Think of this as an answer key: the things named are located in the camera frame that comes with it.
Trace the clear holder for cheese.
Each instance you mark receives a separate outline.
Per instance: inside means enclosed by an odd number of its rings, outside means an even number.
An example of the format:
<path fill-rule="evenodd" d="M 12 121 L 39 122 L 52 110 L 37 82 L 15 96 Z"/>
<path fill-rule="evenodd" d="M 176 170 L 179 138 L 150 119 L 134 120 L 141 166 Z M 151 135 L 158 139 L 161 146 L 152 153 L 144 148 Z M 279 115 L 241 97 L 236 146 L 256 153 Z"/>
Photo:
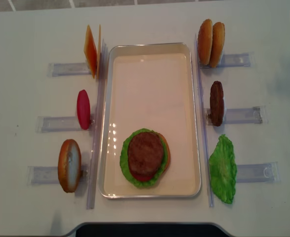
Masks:
<path fill-rule="evenodd" d="M 80 76 L 91 75 L 91 71 L 86 63 L 49 63 L 47 76 Z"/>

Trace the sesame bun half outer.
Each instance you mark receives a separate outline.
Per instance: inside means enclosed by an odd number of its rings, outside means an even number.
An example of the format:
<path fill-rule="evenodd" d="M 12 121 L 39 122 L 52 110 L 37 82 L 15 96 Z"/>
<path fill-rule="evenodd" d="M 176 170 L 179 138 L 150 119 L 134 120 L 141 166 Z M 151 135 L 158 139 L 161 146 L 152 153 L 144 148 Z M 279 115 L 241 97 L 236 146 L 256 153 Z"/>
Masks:
<path fill-rule="evenodd" d="M 210 60 L 212 48 L 212 21 L 206 19 L 200 26 L 198 33 L 198 56 L 200 63 L 207 65 Z"/>

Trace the green lettuce on tray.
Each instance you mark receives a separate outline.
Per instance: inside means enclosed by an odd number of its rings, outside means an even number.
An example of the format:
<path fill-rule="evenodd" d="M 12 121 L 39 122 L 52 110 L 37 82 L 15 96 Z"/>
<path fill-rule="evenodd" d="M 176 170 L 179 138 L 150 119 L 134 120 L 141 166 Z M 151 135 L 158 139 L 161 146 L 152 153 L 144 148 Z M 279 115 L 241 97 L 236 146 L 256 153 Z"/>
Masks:
<path fill-rule="evenodd" d="M 163 157 L 161 166 L 159 167 L 159 169 L 155 173 L 155 176 L 147 182 L 140 182 L 140 181 L 136 180 L 135 178 L 133 178 L 133 176 L 130 173 L 130 168 L 129 168 L 129 164 L 128 164 L 127 150 L 128 150 L 128 145 L 129 145 L 131 139 L 133 138 L 133 136 L 139 134 L 140 132 L 155 132 L 155 131 L 149 130 L 147 128 L 142 128 L 142 129 L 139 129 L 139 130 L 133 132 L 129 137 L 127 137 L 125 139 L 125 141 L 123 142 L 121 155 L 120 155 L 120 167 L 121 167 L 121 171 L 123 173 L 123 176 L 126 178 L 126 180 L 128 180 L 135 187 L 137 187 L 139 189 L 143 189 L 143 188 L 149 188 L 149 187 L 154 186 L 157 183 L 157 181 L 159 180 L 159 178 L 162 176 L 162 174 L 164 173 L 164 168 L 165 168 L 166 161 L 167 161 L 167 154 L 166 154 L 166 146 L 163 143 L 162 139 L 160 138 L 162 145 L 163 145 L 163 148 L 164 148 L 164 157 Z"/>

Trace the clear holder for bun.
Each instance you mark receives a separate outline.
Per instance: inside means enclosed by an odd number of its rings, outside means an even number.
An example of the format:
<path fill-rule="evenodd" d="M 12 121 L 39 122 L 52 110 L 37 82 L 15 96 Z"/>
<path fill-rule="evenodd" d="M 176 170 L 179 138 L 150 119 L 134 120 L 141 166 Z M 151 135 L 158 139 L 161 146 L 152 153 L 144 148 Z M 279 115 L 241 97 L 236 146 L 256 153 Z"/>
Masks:
<path fill-rule="evenodd" d="M 58 167 L 57 166 L 28 166 L 27 185 L 57 185 Z"/>

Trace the standing green lettuce leaf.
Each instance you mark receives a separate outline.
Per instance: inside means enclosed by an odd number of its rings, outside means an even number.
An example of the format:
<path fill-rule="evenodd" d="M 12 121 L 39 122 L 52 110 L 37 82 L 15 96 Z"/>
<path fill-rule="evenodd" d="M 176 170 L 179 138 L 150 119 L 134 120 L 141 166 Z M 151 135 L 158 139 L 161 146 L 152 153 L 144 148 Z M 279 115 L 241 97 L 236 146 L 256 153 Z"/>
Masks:
<path fill-rule="evenodd" d="M 232 204 L 236 193 L 237 165 L 234 146 L 224 134 L 209 158 L 210 185 L 213 193 L 226 204 Z"/>

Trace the standing bun top left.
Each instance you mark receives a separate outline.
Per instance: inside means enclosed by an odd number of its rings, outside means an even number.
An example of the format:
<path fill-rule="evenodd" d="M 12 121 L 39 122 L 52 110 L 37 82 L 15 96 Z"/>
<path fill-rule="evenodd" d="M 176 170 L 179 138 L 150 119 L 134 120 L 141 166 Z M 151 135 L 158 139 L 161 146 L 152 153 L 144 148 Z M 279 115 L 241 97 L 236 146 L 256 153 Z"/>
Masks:
<path fill-rule="evenodd" d="M 81 177 L 82 156 L 74 139 L 63 142 L 58 159 L 58 180 L 66 193 L 74 193 Z"/>

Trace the pale yellow cheese slice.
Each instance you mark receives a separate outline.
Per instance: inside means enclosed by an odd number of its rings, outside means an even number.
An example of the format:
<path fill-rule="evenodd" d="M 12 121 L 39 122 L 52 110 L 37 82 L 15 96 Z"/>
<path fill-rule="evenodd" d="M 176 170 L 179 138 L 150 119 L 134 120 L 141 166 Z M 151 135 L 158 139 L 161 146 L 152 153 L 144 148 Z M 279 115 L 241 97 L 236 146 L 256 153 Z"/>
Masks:
<path fill-rule="evenodd" d="M 101 25 L 99 24 L 96 79 L 99 79 L 100 65 L 101 65 Z"/>

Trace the long clear right rail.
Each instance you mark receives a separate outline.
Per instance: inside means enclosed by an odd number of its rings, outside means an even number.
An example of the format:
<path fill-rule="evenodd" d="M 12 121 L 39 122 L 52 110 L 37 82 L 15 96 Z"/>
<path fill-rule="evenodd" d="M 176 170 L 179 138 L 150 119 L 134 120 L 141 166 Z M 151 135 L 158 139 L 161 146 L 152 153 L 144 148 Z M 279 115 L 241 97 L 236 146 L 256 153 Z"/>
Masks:
<path fill-rule="evenodd" d="M 199 91 L 199 102 L 200 102 L 200 117 L 201 117 L 201 131 L 202 131 L 202 141 L 204 149 L 204 163 L 206 170 L 206 184 L 207 184 L 207 197 L 209 207 L 213 207 L 213 193 L 210 185 L 210 174 L 209 174 L 209 151 L 208 151 L 208 140 L 207 140 L 207 125 L 206 125 L 206 116 L 204 109 L 204 94 L 203 94 L 203 85 L 201 78 L 201 66 L 198 56 L 198 36 L 195 34 L 195 57 L 196 57 L 196 74 L 198 82 L 198 91 Z"/>

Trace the long clear rail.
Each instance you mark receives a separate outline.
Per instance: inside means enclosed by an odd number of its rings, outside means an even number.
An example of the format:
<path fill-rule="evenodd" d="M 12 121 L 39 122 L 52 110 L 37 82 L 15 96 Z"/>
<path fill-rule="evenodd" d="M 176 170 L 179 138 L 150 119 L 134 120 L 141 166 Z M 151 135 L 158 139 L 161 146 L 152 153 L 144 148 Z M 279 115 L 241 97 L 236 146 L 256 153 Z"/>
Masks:
<path fill-rule="evenodd" d="M 108 47 L 103 39 L 100 59 L 100 74 L 98 78 L 97 104 L 94 114 L 93 144 L 90 159 L 90 171 L 89 171 L 87 202 L 86 202 L 87 210 L 93 209 L 95 205 L 98 159 L 101 153 L 100 147 L 102 142 L 102 131 L 103 131 L 103 112 L 107 84 L 106 82 L 107 63 L 108 63 Z"/>
<path fill-rule="evenodd" d="M 206 184 L 207 184 L 207 197 L 209 207 L 213 207 L 213 193 L 210 185 L 210 174 L 209 174 L 209 151 L 208 151 L 208 140 L 207 140 L 207 125 L 206 125 L 206 116 L 204 109 L 204 94 L 203 94 L 203 85 L 201 78 L 201 66 L 198 56 L 198 36 L 195 34 L 195 57 L 196 57 L 196 74 L 198 82 L 198 91 L 199 91 L 199 102 L 200 102 L 200 117 L 201 117 L 201 131 L 202 131 L 202 141 L 204 149 L 204 163 L 206 170 Z"/>

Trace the long clear left rail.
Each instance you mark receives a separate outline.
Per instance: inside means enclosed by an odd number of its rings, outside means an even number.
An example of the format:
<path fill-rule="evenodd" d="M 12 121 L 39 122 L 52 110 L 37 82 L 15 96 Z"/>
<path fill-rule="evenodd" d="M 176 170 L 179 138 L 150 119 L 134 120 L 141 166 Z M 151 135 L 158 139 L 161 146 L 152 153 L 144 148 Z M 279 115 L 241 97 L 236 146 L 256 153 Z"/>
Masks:
<path fill-rule="evenodd" d="M 100 59 L 100 74 L 98 78 L 97 104 L 94 114 L 93 144 L 90 159 L 90 171 L 89 171 L 87 202 L 86 202 L 87 210 L 93 209 L 95 205 L 98 159 L 101 153 L 100 147 L 102 142 L 102 131 L 103 131 L 103 112 L 107 84 L 106 82 L 107 63 L 108 63 L 108 47 L 103 39 Z"/>

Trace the orange cheese slice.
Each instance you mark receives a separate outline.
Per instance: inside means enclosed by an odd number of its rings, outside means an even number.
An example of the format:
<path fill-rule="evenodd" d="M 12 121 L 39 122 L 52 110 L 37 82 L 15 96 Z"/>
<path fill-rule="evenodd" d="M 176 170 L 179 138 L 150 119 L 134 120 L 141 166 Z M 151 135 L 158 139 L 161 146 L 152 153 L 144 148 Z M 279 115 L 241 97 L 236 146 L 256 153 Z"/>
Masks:
<path fill-rule="evenodd" d="M 84 54 L 90 68 L 92 77 L 95 78 L 97 70 L 97 49 L 95 46 L 92 31 L 89 25 L 87 25 L 85 43 L 84 43 Z"/>

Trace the red tomato slice on tray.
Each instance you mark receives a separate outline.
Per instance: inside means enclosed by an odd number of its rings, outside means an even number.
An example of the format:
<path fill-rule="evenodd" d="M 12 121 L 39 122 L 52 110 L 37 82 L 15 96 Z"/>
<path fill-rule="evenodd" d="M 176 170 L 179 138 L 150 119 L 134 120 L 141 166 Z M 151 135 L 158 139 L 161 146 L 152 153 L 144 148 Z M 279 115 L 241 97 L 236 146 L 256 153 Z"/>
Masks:
<path fill-rule="evenodd" d="M 133 172 L 132 170 L 130 170 L 130 173 L 133 176 L 133 178 L 135 178 L 136 180 L 138 180 L 140 182 L 147 182 L 155 176 L 155 174 L 150 174 L 150 175 L 137 174 L 137 173 Z"/>

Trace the bottom bun on tray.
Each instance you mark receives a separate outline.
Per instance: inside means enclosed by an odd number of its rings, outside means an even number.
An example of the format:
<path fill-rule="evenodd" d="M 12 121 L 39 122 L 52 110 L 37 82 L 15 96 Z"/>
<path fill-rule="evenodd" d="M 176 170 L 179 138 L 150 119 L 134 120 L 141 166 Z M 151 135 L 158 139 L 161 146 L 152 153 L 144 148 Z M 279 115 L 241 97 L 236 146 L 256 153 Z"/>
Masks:
<path fill-rule="evenodd" d="M 165 165 L 165 168 L 164 168 L 164 173 L 165 173 L 167 171 L 167 169 L 169 168 L 171 155 L 170 155 L 170 149 L 169 149 L 168 143 L 166 141 L 166 138 L 160 133 L 159 133 L 159 136 L 160 136 L 160 138 L 162 139 L 163 143 L 166 146 L 167 161 L 166 161 L 166 165 Z"/>

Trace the dark brown meat patty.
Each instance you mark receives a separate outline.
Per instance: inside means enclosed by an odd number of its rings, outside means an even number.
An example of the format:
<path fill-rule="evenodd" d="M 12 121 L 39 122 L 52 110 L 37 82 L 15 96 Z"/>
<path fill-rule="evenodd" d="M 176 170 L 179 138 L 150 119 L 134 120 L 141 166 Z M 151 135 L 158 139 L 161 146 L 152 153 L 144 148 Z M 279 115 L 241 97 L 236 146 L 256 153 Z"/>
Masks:
<path fill-rule="evenodd" d="M 222 84 L 215 81 L 210 89 L 210 118 L 214 126 L 221 126 L 224 118 L 224 93 Z"/>

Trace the clear holder for lettuce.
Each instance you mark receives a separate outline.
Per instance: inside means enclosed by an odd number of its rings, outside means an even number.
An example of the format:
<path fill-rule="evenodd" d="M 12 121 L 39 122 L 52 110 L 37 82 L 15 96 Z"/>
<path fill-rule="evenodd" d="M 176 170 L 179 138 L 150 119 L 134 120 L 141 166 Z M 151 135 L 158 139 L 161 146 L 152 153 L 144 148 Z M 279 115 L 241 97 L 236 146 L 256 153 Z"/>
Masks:
<path fill-rule="evenodd" d="M 280 182 L 277 162 L 237 165 L 237 183 Z"/>

